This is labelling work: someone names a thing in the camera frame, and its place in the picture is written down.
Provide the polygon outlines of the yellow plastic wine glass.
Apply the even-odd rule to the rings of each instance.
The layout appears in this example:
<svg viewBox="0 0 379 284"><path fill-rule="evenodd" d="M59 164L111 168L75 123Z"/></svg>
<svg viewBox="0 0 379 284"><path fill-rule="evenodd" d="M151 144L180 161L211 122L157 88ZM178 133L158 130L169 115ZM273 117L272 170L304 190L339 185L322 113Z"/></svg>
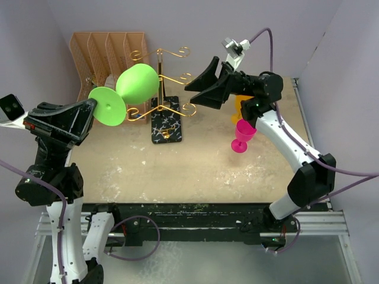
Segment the yellow plastic wine glass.
<svg viewBox="0 0 379 284"><path fill-rule="evenodd" d="M241 113L241 102L247 101L249 99L252 99L252 96L246 96L246 95L235 95L235 113L231 117L231 121L234 125L237 124L239 120L242 119L242 113Z"/></svg>

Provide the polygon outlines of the pink plastic wine glass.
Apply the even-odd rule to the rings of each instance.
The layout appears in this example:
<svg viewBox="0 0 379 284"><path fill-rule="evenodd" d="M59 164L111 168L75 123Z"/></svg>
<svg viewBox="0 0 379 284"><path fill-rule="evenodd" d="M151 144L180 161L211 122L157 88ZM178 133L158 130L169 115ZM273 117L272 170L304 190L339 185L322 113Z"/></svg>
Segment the pink plastic wine glass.
<svg viewBox="0 0 379 284"><path fill-rule="evenodd" d="M257 129L252 127L244 119L239 120L235 127L235 139L231 142L231 148L236 153L244 153L248 149L248 142L256 134Z"/></svg>

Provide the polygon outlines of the green plastic wine glass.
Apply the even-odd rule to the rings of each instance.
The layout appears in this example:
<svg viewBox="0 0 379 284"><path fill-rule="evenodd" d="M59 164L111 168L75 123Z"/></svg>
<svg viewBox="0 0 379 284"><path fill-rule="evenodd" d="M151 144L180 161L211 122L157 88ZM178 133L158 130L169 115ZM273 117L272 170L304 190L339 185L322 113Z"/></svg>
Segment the green plastic wine glass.
<svg viewBox="0 0 379 284"><path fill-rule="evenodd" d="M138 63L124 71L116 81L114 89L99 86L88 98L97 106L94 118L107 126L118 126L126 119L127 105L138 105L148 101L159 88L159 76L148 64Z"/></svg>

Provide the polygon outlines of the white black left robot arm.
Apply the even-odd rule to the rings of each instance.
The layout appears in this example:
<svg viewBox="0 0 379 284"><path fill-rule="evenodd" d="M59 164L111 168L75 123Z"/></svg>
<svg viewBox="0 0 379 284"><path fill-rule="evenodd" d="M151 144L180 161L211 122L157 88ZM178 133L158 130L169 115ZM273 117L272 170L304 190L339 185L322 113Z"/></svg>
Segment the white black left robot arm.
<svg viewBox="0 0 379 284"><path fill-rule="evenodd" d="M41 103L23 119L38 148L15 193L31 206L47 209L53 249L50 283L102 283L101 257L108 234L122 224L110 205L102 206L91 214L89 231L82 238L83 177L76 164L66 161L87 137L96 106L94 99L66 106Z"/></svg>

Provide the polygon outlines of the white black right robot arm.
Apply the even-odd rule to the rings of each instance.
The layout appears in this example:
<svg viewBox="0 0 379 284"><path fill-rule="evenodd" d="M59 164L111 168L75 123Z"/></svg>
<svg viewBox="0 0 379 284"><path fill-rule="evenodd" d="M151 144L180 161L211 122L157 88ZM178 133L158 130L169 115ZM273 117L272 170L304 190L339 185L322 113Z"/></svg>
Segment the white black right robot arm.
<svg viewBox="0 0 379 284"><path fill-rule="evenodd" d="M278 231L290 215L333 191L332 167L336 166L336 160L331 154L320 154L305 142L279 114L277 101L284 87L280 75L270 71L248 75L221 62L221 72L216 76L218 64L219 58L213 57L206 70L184 89L196 92L190 99L191 104L213 109L220 109L231 94L249 97L240 103L242 121L268 138L294 172L286 194L264 209L264 227Z"/></svg>

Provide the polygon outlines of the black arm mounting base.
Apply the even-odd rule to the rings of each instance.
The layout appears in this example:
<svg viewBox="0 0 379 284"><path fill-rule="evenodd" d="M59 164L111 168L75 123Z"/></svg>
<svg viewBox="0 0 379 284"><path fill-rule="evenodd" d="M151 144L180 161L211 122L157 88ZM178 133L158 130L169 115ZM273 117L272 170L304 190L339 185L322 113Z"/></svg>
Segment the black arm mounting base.
<svg viewBox="0 0 379 284"><path fill-rule="evenodd" d="M182 204L85 204L83 214L101 211L115 214L110 238L117 244L141 246L145 241L241 242L271 247L283 246L286 233L298 226L294 217L276 221L268 215L268 204L182 203Z"/></svg>

